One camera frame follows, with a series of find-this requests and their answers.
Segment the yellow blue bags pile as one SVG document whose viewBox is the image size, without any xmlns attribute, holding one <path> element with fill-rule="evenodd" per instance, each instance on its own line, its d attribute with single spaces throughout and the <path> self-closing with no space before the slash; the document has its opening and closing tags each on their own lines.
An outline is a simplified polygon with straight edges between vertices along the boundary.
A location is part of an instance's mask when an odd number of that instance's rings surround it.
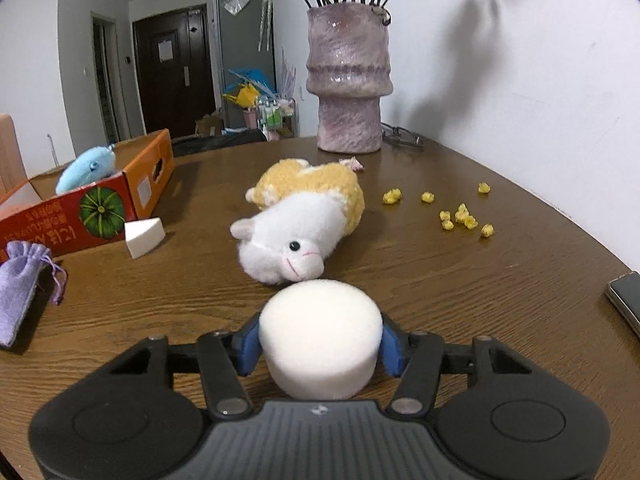
<svg viewBox="0 0 640 480">
<path fill-rule="evenodd" d="M 261 96 L 274 99 L 276 92 L 259 68 L 228 70 L 236 78 L 235 82 L 224 88 L 222 97 L 243 110 L 254 107 Z"/>
</svg>

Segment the black eyeglasses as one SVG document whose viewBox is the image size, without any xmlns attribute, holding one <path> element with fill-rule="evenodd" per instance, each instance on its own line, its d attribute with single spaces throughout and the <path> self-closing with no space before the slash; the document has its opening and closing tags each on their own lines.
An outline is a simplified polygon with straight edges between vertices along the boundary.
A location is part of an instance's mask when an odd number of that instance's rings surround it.
<svg viewBox="0 0 640 480">
<path fill-rule="evenodd" d="M 399 126 L 391 126 L 382 122 L 383 141 L 393 146 L 401 148 L 415 148 L 416 150 L 424 149 L 424 136 L 414 133 L 406 128 Z"/>
</svg>

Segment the yellow popcorn cluster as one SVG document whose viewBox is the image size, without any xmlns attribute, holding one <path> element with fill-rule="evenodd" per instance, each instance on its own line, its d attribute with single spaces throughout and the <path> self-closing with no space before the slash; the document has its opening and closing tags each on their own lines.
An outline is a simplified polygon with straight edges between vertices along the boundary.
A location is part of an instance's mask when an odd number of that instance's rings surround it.
<svg viewBox="0 0 640 480">
<path fill-rule="evenodd" d="M 475 229 L 478 226 L 477 220 L 469 212 L 465 203 L 460 204 L 455 212 L 449 210 L 439 211 L 438 218 L 445 231 L 452 231 L 457 224 L 461 224 L 468 230 Z"/>
</svg>

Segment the red cardboard box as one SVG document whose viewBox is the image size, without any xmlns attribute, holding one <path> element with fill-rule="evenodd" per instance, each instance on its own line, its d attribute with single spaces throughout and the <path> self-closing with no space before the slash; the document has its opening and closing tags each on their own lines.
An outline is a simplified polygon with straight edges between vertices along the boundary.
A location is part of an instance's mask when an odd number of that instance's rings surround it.
<svg viewBox="0 0 640 480">
<path fill-rule="evenodd" d="M 62 169 L 35 176 L 1 199 L 1 260 L 11 240 L 47 246 L 55 257 L 124 238 L 125 223 L 150 218 L 175 169 L 167 129 L 114 146 L 116 172 L 66 194 Z"/>
</svg>

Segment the grey refrigerator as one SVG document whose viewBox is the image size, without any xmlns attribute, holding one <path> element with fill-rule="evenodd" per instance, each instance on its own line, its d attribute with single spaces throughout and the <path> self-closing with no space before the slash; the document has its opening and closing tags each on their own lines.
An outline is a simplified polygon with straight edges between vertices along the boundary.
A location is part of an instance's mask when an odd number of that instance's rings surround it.
<svg viewBox="0 0 640 480">
<path fill-rule="evenodd" d="M 226 93 L 229 86 L 240 82 L 239 78 L 231 73 L 232 70 L 260 70 L 270 89 L 274 90 L 276 77 L 273 48 L 262 46 L 262 50 L 257 49 L 261 31 L 262 0 L 248 0 L 246 6 L 235 15 L 224 7 L 227 1 L 214 0 L 221 92 Z M 264 25 L 262 32 L 267 32 L 267 25 Z"/>
</svg>

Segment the light blue plush whale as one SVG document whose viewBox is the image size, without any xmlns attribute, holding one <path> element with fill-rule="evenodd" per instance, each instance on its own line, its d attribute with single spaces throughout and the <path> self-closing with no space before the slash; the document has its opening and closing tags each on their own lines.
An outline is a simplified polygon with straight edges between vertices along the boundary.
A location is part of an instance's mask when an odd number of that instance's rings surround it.
<svg viewBox="0 0 640 480">
<path fill-rule="evenodd" d="M 116 171 L 115 162 L 113 145 L 89 148 L 62 172 L 55 187 L 55 194 L 62 195 L 111 177 Z"/>
</svg>

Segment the brown cardboard box on floor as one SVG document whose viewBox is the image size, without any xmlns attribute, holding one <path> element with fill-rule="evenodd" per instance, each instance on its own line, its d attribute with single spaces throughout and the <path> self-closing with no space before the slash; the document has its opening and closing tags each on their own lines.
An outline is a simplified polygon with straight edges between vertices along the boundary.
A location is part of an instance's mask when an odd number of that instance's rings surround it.
<svg viewBox="0 0 640 480">
<path fill-rule="evenodd" d="M 219 112 L 205 114 L 201 119 L 198 119 L 195 122 L 195 133 L 200 138 L 221 136 L 222 130 L 224 130 L 224 116 Z"/>
</svg>

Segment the purple ceramic vase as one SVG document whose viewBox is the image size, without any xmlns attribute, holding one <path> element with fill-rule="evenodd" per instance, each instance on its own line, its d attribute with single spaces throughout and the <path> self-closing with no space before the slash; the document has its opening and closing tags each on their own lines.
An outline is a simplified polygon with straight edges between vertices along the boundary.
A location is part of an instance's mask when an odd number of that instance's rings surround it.
<svg viewBox="0 0 640 480">
<path fill-rule="evenodd" d="M 380 6 L 343 2 L 308 16 L 306 89 L 319 100 L 318 148 L 370 154 L 381 148 L 380 99 L 390 80 L 390 14 Z"/>
</svg>

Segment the black smartphone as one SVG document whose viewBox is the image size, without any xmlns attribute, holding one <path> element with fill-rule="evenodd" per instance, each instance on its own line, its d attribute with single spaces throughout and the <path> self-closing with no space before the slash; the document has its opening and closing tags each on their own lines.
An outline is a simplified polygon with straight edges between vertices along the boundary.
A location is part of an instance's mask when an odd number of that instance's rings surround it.
<svg viewBox="0 0 640 480">
<path fill-rule="evenodd" d="M 640 274 L 632 271 L 608 282 L 605 295 L 640 338 Z"/>
</svg>

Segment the yellow white plush hamster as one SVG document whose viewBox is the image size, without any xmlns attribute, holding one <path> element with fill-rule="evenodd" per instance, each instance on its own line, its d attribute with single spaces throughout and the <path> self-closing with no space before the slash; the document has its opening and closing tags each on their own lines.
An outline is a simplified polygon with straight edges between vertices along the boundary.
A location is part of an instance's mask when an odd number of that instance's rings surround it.
<svg viewBox="0 0 640 480">
<path fill-rule="evenodd" d="M 259 283 L 315 280 L 337 244 L 352 234 L 363 215 L 363 192 L 355 157 L 311 165 L 281 159 L 245 193 L 259 212 L 230 226 L 240 265 Z"/>
</svg>

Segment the dark entrance door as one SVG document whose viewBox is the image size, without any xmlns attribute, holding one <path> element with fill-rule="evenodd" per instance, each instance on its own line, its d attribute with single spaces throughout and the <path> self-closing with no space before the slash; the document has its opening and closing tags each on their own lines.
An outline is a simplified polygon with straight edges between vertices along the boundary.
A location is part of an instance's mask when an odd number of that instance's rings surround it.
<svg viewBox="0 0 640 480">
<path fill-rule="evenodd" d="M 145 129 L 190 136 L 216 110 L 206 7 L 154 15 L 132 28 Z"/>
</svg>

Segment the pink bucket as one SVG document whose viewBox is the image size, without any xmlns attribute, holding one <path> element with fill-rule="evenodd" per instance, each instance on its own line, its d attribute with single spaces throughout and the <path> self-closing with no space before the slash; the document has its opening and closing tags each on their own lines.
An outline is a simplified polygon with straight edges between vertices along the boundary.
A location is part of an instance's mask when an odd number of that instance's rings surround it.
<svg viewBox="0 0 640 480">
<path fill-rule="evenodd" d="M 247 108 L 246 110 L 243 110 L 243 117 L 247 128 L 258 128 L 257 110 L 254 108 Z"/>
</svg>

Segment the lavender drawstring pouch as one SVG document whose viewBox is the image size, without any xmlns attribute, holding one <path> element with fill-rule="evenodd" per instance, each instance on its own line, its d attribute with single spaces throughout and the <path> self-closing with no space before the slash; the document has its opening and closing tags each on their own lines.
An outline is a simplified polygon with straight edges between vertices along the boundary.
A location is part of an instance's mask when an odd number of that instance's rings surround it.
<svg viewBox="0 0 640 480">
<path fill-rule="evenodd" d="M 6 253 L 9 259 L 1 265 L 1 347 L 11 348 L 35 297 L 41 271 L 46 266 L 52 270 L 54 304 L 63 299 L 67 272 L 43 244 L 11 240 L 6 244 Z"/>
</svg>

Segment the yellow popcorn piece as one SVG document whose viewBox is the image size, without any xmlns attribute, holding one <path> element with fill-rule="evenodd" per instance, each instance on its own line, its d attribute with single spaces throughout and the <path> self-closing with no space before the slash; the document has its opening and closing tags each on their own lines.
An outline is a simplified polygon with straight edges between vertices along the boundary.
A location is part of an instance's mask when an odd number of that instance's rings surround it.
<svg viewBox="0 0 640 480">
<path fill-rule="evenodd" d="M 495 233 L 495 228 L 490 223 L 485 224 L 480 230 L 480 234 L 482 234 L 482 237 L 485 237 L 485 238 L 493 236 L 494 233 Z"/>
<path fill-rule="evenodd" d="M 402 199 L 400 188 L 392 188 L 383 194 L 382 201 L 385 205 L 393 205 Z"/>
<path fill-rule="evenodd" d="M 431 204 L 435 200 L 435 195 L 433 193 L 431 193 L 431 192 L 424 192 L 421 195 L 421 200 L 422 200 L 423 203 Z"/>
<path fill-rule="evenodd" d="M 486 194 L 489 194 L 490 191 L 491 191 L 491 187 L 488 183 L 480 182 L 477 188 L 477 192 L 479 192 L 480 194 L 486 195 Z"/>
</svg>

